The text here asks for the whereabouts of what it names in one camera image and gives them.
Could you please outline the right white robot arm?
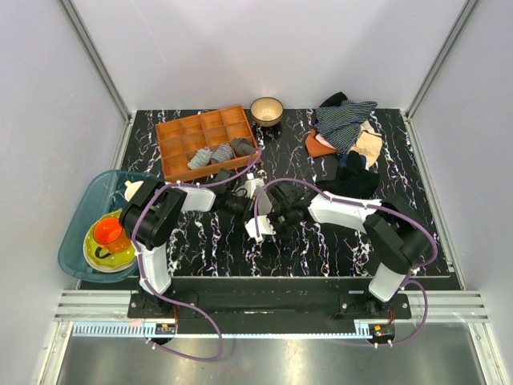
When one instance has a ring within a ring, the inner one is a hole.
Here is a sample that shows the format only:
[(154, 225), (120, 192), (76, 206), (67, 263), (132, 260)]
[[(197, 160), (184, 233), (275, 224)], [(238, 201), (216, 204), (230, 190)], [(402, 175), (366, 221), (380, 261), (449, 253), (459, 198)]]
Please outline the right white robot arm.
[(414, 271), (438, 256), (434, 236), (404, 200), (338, 196), (291, 178), (274, 180), (262, 188), (246, 230), (261, 242), (301, 221), (353, 229), (370, 239), (378, 264), (363, 301), (366, 313), (374, 318), (390, 312), (392, 297), (406, 287)]

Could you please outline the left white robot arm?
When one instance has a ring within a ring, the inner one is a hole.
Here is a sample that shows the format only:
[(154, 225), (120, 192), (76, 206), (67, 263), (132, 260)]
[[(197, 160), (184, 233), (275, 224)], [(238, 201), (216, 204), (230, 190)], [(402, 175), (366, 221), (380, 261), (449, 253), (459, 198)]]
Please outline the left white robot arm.
[(244, 218), (252, 206), (251, 193), (244, 187), (251, 174), (240, 178), (221, 169), (209, 186), (165, 182), (150, 175), (144, 180), (125, 183), (119, 223), (136, 249), (139, 293), (131, 300), (131, 310), (147, 310), (157, 318), (167, 316), (173, 298), (165, 293), (171, 287), (166, 244), (185, 212), (229, 213)]

